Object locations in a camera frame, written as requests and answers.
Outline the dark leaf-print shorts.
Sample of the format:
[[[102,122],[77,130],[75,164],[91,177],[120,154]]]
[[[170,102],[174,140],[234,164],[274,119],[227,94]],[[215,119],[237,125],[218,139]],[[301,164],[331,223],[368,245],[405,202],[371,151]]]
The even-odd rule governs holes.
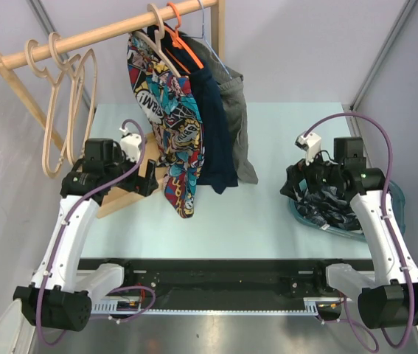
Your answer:
[[[362,234],[356,214],[336,187],[322,187],[318,192],[302,189],[289,199],[294,216],[309,226],[341,234]]]

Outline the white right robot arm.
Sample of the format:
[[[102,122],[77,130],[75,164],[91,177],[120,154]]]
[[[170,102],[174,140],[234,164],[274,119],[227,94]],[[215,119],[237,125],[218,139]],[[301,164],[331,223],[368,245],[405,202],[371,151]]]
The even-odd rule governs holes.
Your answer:
[[[370,279],[346,263],[332,264],[314,275],[314,290],[322,296],[337,290],[356,301],[369,329],[418,326],[418,268],[396,222],[383,171],[366,166],[362,139],[336,138],[331,162],[323,160],[316,133],[298,136],[296,146],[306,155],[287,168],[281,194],[299,199],[302,183],[310,192],[335,187],[358,218],[375,272]]]

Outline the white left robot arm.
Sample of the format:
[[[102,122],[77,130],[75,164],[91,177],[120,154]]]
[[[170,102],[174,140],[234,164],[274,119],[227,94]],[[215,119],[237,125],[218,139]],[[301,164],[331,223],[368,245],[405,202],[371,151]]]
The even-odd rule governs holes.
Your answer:
[[[83,281],[77,281],[77,269],[87,234],[111,189],[148,196],[157,188],[154,161],[139,175],[144,144],[137,133],[118,142],[86,141],[83,156],[62,180],[58,219],[42,262],[30,284],[18,286],[13,294],[31,325],[81,331],[95,302],[113,289],[126,295],[135,288],[135,276],[120,265],[101,265]]]

